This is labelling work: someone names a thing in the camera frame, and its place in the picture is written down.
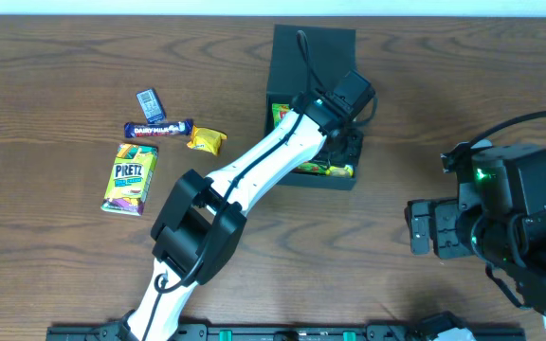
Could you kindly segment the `Haribo worms candy bag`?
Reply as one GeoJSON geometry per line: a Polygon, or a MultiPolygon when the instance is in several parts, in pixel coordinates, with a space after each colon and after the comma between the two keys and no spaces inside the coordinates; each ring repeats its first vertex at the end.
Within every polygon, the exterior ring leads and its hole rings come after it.
{"type": "MultiPolygon", "coordinates": [[[[283,120],[283,118],[289,111],[290,111],[290,107],[288,104],[283,104],[283,103],[271,104],[271,112],[272,112],[274,127],[277,127],[281,123],[281,121],[283,120]]],[[[327,168],[328,166],[326,163],[322,163],[318,161],[306,161],[301,163],[299,166],[297,166],[294,169],[294,172],[325,175],[327,168]]]]}

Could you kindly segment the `yellow candy wrapper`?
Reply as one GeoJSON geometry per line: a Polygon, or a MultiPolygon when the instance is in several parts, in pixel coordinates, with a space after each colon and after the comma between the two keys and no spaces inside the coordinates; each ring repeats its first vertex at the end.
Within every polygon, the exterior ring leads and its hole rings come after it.
{"type": "Polygon", "coordinates": [[[217,156],[220,152],[222,143],[227,139],[228,136],[222,132],[210,128],[194,126],[187,147],[192,150],[207,152],[217,156]]]}

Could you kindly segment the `yellow Mentos bottle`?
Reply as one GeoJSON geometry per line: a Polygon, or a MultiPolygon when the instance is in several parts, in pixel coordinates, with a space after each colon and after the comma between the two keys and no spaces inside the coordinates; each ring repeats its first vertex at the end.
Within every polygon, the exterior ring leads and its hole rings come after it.
{"type": "Polygon", "coordinates": [[[333,177],[352,178],[354,172],[354,167],[352,165],[344,165],[343,167],[330,166],[325,174],[333,177]]]}

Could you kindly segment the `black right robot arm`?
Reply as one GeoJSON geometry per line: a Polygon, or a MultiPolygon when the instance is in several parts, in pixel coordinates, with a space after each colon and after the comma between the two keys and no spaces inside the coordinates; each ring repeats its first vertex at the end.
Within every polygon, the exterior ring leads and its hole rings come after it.
{"type": "Polygon", "coordinates": [[[476,256],[511,303],[541,314],[546,324],[546,149],[461,143],[454,197],[407,203],[413,254],[442,260],[476,256]]]}

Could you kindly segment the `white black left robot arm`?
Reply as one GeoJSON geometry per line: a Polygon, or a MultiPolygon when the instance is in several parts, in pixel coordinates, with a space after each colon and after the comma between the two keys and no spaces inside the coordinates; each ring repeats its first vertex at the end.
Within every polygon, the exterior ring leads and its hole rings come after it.
{"type": "Polygon", "coordinates": [[[151,230],[154,272],[138,308],[121,324],[122,340],[168,340],[198,285],[234,254],[254,205],[286,174],[344,133],[375,98],[369,81],[349,71],[331,90],[298,94],[279,125],[229,165],[183,174],[151,230]]]}

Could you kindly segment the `dark green open box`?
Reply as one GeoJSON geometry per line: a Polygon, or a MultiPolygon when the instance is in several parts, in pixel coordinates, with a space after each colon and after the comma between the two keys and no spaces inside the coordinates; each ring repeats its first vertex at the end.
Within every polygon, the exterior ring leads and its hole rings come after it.
{"type": "Polygon", "coordinates": [[[356,68],[353,29],[276,25],[265,95],[266,134],[274,130],[272,105],[288,104],[305,89],[306,66],[296,39],[299,30],[307,36],[314,69],[325,88],[332,89],[349,70],[356,68]]]}

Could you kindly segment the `blue Eclipse mint box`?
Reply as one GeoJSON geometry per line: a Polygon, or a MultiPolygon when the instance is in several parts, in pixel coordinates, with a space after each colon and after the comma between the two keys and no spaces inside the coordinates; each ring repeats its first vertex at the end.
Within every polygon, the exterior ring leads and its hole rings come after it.
{"type": "Polygon", "coordinates": [[[158,123],[166,119],[166,113],[154,88],[136,94],[139,106],[148,123],[158,123]]]}

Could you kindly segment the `Dairy Milk chocolate bar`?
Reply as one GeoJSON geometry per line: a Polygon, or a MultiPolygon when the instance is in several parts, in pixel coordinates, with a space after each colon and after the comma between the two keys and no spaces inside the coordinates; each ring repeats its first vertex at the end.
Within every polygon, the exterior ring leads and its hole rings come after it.
{"type": "Polygon", "coordinates": [[[169,135],[190,135],[192,127],[193,121],[191,119],[145,124],[127,122],[124,125],[124,136],[126,138],[139,138],[169,135]]]}

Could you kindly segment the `green Pretz snack box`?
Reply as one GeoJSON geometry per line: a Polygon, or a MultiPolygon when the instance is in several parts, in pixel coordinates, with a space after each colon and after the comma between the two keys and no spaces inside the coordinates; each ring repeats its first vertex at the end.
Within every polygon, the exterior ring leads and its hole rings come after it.
{"type": "Polygon", "coordinates": [[[158,159],[158,148],[120,143],[100,208],[141,216],[158,159]]]}

